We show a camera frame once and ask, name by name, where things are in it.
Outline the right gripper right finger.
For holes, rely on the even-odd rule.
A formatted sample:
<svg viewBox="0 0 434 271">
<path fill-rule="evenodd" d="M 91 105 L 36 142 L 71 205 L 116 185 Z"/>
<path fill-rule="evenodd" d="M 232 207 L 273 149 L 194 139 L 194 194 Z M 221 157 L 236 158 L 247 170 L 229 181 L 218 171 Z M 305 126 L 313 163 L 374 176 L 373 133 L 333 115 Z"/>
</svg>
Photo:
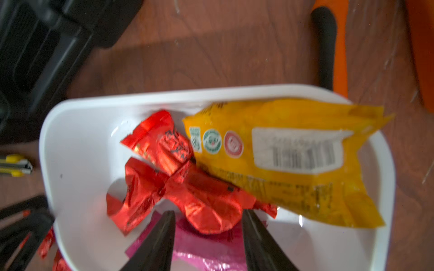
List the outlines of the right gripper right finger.
<svg viewBox="0 0 434 271">
<path fill-rule="evenodd" d="M 248 271 L 298 271 L 253 210 L 241 221 Z"/>
</svg>

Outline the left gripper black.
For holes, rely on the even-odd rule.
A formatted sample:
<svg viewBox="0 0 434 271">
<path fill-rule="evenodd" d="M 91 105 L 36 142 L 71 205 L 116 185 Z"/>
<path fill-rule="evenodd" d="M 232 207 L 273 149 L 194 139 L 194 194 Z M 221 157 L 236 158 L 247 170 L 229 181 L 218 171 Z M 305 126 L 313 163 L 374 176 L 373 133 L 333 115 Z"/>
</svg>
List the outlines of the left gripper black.
<svg viewBox="0 0 434 271">
<path fill-rule="evenodd" d="M 1 220 L 24 211 L 29 214 L 1 227 L 2 271 L 24 271 L 54 224 L 44 195 L 3 208 Z"/>
</svg>

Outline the small yellow tea bag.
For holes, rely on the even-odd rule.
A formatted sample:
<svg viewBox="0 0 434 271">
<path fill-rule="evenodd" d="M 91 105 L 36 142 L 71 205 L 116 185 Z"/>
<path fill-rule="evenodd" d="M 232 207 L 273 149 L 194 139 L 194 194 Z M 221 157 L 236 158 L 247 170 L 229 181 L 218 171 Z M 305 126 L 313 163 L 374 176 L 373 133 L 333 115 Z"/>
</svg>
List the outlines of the small yellow tea bag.
<svg viewBox="0 0 434 271">
<path fill-rule="evenodd" d="M 378 106 L 278 99 L 215 103 L 183 124 L 210 175 L 314 221 L 378 228 L 358 151 L 390 120 Z"/>
</svg>

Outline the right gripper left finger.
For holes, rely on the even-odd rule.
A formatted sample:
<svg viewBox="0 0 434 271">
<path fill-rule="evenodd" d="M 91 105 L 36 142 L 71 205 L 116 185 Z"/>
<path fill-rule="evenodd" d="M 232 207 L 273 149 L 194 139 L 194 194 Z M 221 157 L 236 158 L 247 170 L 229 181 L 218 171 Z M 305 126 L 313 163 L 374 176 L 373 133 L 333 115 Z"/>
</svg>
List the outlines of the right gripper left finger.
<svg viewBox="0 0 434 271">
<path fill-rule="evenodd" d="M 152 219 L 146 238 L 121 271 L 169 271 L 175 243 L 176 215 L 166 211 L 159 219 Z"/>
</svg>

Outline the black plastic tool case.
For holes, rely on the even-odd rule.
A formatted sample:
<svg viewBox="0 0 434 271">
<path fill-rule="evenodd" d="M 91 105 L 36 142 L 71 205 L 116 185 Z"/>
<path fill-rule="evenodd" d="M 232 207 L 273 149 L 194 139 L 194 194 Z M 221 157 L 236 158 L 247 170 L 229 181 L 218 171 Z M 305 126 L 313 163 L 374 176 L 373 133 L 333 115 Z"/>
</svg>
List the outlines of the black plastic tool case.
<svg viewBox="0 0 434 271">
<path fill-rule="evenodd" d="M 40 136 L 96 48 L 121 37 L 142 1 L 1 2 L 1 144 Z"/>
</svg>

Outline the white plastic storage box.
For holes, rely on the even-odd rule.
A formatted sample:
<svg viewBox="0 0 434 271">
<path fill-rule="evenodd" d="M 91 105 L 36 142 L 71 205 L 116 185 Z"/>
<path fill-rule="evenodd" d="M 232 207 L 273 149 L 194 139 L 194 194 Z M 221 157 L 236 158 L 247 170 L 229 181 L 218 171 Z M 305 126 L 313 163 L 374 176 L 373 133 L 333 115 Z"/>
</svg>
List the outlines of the white plastic storage box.
<svg viewBox="0 0 434 271">
<path fill-rule="evenodd" d="M 106 214 L 106 193 L 122 196 L 124 166 L 133 153 L 121 140 L 150 114 L 172 113 L 182 119 L 213 102 L 249 99 L 307 98 L 346 103 L 335 93 L 311 85 L 262 85 L 69 99 L 47 115 L 40 135 L 40 166 L 60 251 L 75 271 L 118 271 L 125 251 L 146 228 L 142 222 L 124 236 Z M 382 271 L 388 257 L 396 174 L 390 148 L 381 132 L 360 149 L 367 192 L 385 226 L 377 229 L 333 227 L 286 210 L 276 219 L 263 212 L 269 231 L 302 271 Z"/>
</svg>

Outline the red tea bag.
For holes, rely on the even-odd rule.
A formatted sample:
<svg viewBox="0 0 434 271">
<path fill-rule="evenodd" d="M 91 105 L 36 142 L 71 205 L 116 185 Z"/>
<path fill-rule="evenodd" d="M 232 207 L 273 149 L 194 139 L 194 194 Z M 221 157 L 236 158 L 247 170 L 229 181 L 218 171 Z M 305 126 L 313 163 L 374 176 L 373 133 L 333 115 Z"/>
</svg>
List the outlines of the red tea bag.
<svg viewBox="0 0 434 271">
<path fill-rule="evenodd" d="M 123 201 L 106 194 L 107 215 L 124 236 L 136 228 L 163 198 L 169 176 L 136 158 L 125 164 L 127 193 Z"/>
<path fill-rule="evenodd" d="M 277 206 L 260 202 L 245 190 L 208 175 L 191 161 L 167 179 L 164 192 L 164 198 L 205 235 L 231 230 L 241 221 L 244 210 L 260 210 L 272 218 L 278 214 Z"/>
<path fill-rule="evenodd" d="M 142 121 L 121 140 L 121 144 L 169 176 L 193 156 L 190 141 L 176 130 L 174 120 L 166 110 Z"/>
</svg>

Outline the orange handled pliers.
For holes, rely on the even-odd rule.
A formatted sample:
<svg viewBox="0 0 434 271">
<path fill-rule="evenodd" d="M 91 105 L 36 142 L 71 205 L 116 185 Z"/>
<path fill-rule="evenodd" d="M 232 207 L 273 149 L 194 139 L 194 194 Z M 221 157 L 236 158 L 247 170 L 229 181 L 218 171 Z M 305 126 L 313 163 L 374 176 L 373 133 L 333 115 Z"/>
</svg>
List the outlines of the orange handled pliers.
<svg viewBox="0 0 434 271">
<path fill-rule="evenodd" d="M 422 103 L 434 112 L 434 2 L 406 1 L 413 63 Z M 319 42 L 320 87 L 348 96 L 345 27 L 348 1 L 316 1 L 311 19 Z"/>
</svg>

